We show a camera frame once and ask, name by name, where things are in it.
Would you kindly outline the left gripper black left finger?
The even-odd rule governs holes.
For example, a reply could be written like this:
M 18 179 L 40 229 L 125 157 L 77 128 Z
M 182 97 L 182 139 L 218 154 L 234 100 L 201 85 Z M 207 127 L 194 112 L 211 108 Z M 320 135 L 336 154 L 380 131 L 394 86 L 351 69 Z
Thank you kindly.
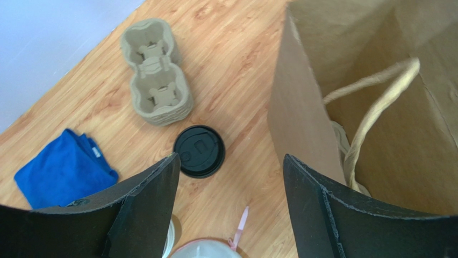
M 172 153 L 67 206 L 1 206 L 1 257 L 161 257 L 179 175 Z

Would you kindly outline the brown paper bag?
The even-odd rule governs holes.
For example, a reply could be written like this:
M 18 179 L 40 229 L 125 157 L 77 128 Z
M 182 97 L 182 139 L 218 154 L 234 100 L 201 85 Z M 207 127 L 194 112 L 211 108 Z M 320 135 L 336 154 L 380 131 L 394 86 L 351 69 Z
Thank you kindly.
M 457 214 L 457 1 L 287 4 L 268 124 L 280 161 L 348 184 L 343 145 L 401 74 L 414 78 L 366 134 L 355 179 L 373 198 Z

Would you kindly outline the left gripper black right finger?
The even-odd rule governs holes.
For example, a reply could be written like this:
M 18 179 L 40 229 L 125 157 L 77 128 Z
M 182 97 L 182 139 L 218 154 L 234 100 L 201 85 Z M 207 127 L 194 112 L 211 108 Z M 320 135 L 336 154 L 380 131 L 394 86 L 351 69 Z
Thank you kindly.
M 457 216 L 376 200 L 289 154 L 283 177 L 299 257 L 457 257 Z

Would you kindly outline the black cup lid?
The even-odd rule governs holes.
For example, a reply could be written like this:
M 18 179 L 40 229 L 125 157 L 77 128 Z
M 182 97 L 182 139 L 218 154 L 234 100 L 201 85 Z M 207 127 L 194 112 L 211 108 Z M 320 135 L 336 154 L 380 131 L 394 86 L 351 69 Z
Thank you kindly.
M 219 133 L 206 125 L 194 125 L 182 131 L 173 151 L 181 160 L 181 172 L 192 178 L 207 178 L 220 169 L 225 145 Z

